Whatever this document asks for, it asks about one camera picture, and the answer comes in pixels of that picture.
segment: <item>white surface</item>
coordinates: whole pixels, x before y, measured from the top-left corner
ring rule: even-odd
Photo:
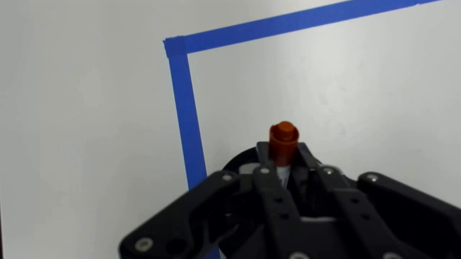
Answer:
[[[165,38],[326,3],[0,2],[6,259],[117,258],[187,191]],[[210,170],[293,120],[345,173],[391,173],[461,205],[460,8],[194,55]]]

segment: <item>orange object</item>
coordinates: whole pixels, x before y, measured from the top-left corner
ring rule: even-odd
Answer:
[[[277,168],[287,168],[293,163],[299,139],[300,133],[290,121],[283,121],[272,127],[270,157]]]

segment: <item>white wall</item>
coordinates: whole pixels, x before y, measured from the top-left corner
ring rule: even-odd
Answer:
[[[187,191],[165,38],[328,3],[4,0],[6,258],[117,258],[125,235]],[[192,55],[210,170],[290,119],[326,163],[461,205],[457,9],[446,0]],[[282,109],[253,107],[261,97]]]

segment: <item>blue tape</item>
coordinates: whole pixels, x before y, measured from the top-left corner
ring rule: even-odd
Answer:
[[[171,61],[171,73],[174,80],[176,111],[181,127],[189,188],[192,189],[198,186],[204,179],[207,179],[201,127],[188,61],[189,54],[433,2],[439,0],[351,0],[257,22],[228,27],[217,31],[166,39],[165,48]],[[215,251],[208,258],[220,258],[220,255]]]

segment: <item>orange cylinder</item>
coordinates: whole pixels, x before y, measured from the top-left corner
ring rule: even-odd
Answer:
[[[300,133],[290,121],[283,121],[272,127],[270,159],[277,168],[287,168],[293,163],[299,147]]]

